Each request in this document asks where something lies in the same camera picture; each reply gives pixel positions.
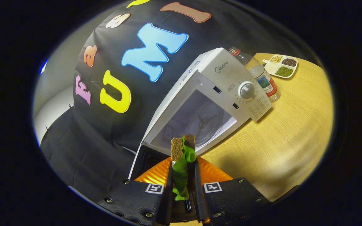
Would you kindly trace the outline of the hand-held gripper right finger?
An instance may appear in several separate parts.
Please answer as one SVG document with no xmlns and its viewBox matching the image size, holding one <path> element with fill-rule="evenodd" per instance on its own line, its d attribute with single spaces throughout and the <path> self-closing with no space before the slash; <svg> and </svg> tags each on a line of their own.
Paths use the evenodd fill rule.
<svg viewBox="0 0 362 226">
<path fill-rule="evenodd" d="M 201 157 L 194 173 L 197 219 L 204 225 L 246 225 L 271 206 L 246 178 L 233 179 Z"/>
</svg>

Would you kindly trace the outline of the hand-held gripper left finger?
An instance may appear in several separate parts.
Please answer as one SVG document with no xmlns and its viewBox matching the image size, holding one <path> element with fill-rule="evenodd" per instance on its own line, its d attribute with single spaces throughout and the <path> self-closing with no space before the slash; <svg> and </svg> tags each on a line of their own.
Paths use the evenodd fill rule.
<svg viewBox="0 0 362 226">
<path fill-rule="evenodd" d="M 162 161 L 165 183 L 124 179 L 102 199 L 98 207 L 132 226 L 169 226 L 172 209 L 171 158 Z"/>
</svg>

